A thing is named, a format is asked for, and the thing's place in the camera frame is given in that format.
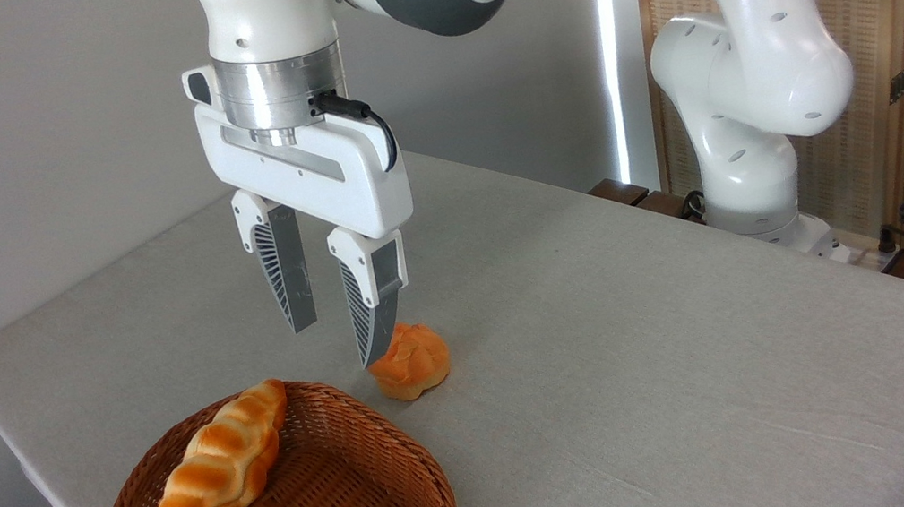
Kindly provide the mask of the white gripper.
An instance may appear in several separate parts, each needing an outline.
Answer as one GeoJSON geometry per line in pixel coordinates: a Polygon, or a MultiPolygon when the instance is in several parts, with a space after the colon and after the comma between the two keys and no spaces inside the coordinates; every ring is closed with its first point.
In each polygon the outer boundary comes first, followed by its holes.
{"type": "Polygon", "coordinates": [[[289,328],[299,333],[317,320],[297,210],[337,226],[327,245],[339,263],[360,362],[374,364],[391,346],[408,282],[396,230],[413,213],[404,159],[386,171],[383,130],[330,114],[296,126],[289,143],[261,142],[253,129],[228,121],[214,68],[191,69],[181,81],[212,172],[239,188],[230,208],[241,242],[262,265],[289,328]]]}

